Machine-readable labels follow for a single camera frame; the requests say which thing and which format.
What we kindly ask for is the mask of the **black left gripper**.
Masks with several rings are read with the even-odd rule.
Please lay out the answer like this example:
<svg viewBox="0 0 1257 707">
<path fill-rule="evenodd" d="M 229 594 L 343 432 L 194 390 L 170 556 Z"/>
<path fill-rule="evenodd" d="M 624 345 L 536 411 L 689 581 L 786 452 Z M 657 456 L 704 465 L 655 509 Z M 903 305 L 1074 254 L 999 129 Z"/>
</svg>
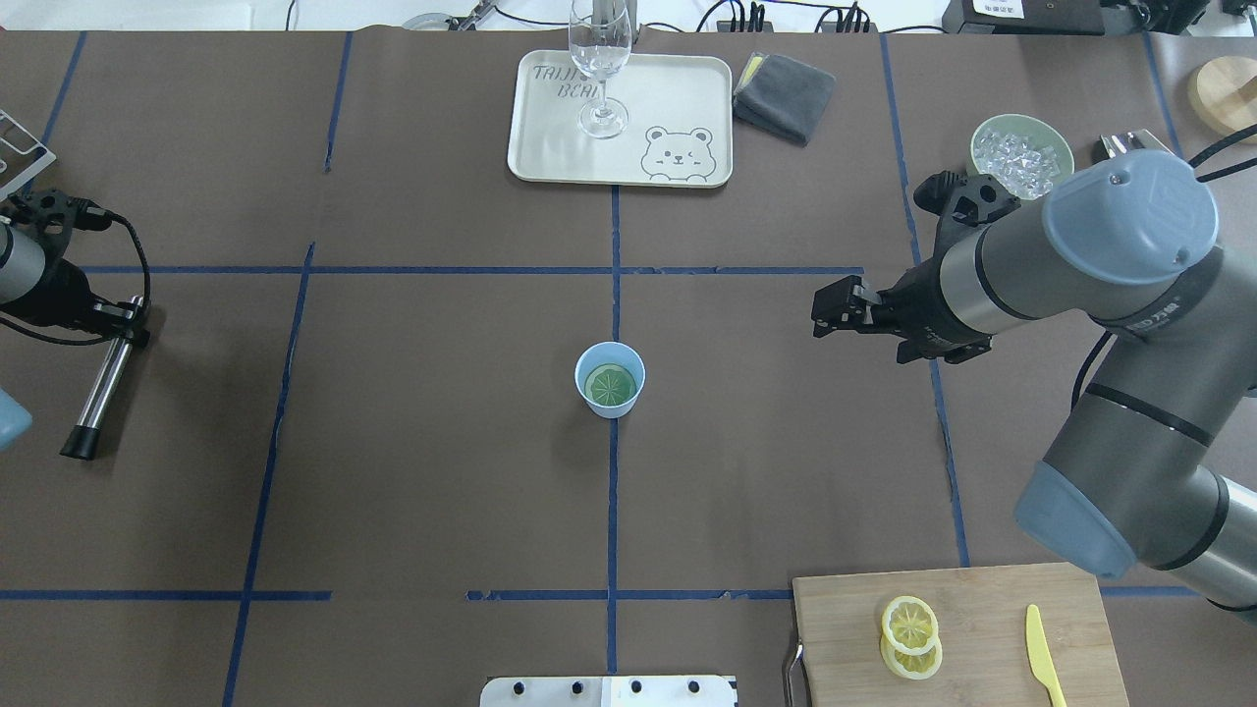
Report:
<svg viewBox="0 0 1257 707">
<path fill-rule="evenodd" d="M 108 301 L 67 260 L 75 228 L 106 230 L 118 215 L 60 190 L 15 192 L 3 200 L 3 312 L 36 327 L 91 330 L 147 348 L 148 301 Z"/>
</svg>

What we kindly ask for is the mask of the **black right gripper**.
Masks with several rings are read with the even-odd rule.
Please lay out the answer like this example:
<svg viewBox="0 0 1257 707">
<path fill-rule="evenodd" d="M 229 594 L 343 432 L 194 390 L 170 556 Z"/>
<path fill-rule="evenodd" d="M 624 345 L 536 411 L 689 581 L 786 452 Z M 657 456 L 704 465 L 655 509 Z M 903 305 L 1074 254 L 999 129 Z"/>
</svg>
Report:
<svg viewBox="0 0 1257 707">
<path fill-rule="evenodd" d="M 861 276 L 816 291 L 812 336 L 837 331 L 900 337 L 897 364 L 943 359 L 962 364 L 987 353 L 991 338 L 1022 323 L 992 291 L 980 247 L 992 225 L 1019 209 L 993 176 L 941 171 L 913 192 L 915 205 L 938 218 L 933 254 L 881 294 Z"/>
</svg>

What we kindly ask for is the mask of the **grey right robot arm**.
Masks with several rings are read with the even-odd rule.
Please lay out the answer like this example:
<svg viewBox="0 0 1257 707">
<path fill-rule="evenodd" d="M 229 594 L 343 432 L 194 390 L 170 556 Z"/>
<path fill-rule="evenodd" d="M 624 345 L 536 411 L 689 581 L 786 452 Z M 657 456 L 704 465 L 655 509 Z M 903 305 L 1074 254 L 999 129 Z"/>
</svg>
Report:
<svg viewBox="0 0 1257 707">
<path fill-rule="evenodd" d="M 1141 565 L 1254 623 L 1254 492 L 1204 465 L 1254 395 L 1254 258 L 1218 245 L 1193 166 L 1131 148 L 1024 204 L 943 171 L 914 194 L 933 254 L 894 286 L 815 294 L 817 338 L 892 335 L 897 362 L 962 364 L 996 335 L 1079 309 L 1112 338 L 1014 506 L 1058 559 L 1105 580 Z"/>
</svg>

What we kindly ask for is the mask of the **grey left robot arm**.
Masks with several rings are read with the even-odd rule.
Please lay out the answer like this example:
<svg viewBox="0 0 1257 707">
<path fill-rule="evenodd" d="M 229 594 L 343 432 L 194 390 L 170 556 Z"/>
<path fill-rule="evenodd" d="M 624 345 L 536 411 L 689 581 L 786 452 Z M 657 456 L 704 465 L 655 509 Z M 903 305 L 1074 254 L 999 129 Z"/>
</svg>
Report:
<svg viewBox="0 0 1257 707">
<path fill-rule="evenodd" d="M 106 231 L 121 225 L 140 260 L 143 291 L 111 301 L 91 291 L 85 273 L 67 250 L 77 230 Z M 3 326 L 28 338 L 68 348 L 108 345 L 75 428 L 60 454 L 94 460 L 103 420 L 134 351 L 147 348 L 152 304 L 151 269 L 134 225 L 89 198 L 60 190 L 14 192 L 3 200 Z"/>
</svg>

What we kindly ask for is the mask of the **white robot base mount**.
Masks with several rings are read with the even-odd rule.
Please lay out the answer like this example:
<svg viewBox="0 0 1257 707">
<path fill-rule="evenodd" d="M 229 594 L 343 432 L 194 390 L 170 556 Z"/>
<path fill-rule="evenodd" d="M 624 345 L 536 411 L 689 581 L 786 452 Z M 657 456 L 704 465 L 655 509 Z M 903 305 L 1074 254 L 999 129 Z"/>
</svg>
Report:
<svg viewBox="0 0 1257 707">
<path fill-rule="evenodd" d="M 737 681 L 724 676 L 499 677 L 480 706 L 738 706 Z"/>
</svg>

